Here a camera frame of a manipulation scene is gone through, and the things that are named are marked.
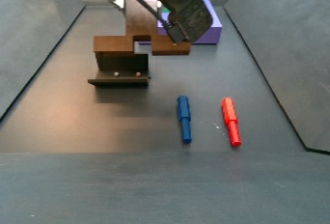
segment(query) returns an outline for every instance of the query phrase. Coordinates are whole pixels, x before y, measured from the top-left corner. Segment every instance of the gray floor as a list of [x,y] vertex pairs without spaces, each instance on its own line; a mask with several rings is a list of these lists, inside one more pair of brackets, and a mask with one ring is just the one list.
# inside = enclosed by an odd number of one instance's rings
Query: gray floor
[[[124,21],[114,9],[84,10],[0,124],[0,223],[328,223],[330,157],[303,150],[216,13],[217,46],[151,57],[148,89],[96,89],[92,36],[123,34]],[[180,143],[179,95],[191,101],[191,146]],[[237,149],[219,109],[227,96]]]

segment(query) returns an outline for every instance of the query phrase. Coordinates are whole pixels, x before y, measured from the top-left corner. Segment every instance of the blue marker cap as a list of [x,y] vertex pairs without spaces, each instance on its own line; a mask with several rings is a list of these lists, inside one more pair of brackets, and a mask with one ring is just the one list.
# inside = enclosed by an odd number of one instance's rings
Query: blue marker cap
[[191,143],[191,111],[185,96],[177,98],[177,119],[181,124],[181,140],[184,143]]

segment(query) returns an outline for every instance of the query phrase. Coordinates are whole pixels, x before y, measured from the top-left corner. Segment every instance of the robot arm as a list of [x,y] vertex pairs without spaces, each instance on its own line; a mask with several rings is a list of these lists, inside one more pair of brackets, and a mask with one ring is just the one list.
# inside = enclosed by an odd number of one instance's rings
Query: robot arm
[[201,0],[160,0],[171,11],[168,23],[143,0],[137,1],[161,22],[173,43],[195,42],[211,26],[212,17]]

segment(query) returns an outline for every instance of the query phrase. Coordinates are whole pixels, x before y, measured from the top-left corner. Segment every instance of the red marker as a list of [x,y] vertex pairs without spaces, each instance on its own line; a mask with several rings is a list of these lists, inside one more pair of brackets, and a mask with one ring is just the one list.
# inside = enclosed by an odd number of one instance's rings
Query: red marker
[[237,147],[241,144],[237,130],[237,116],[235,112],[233,101],[231,98],[221,99],[221,111],[224,117],[224,123],[228,127],[231,144]]

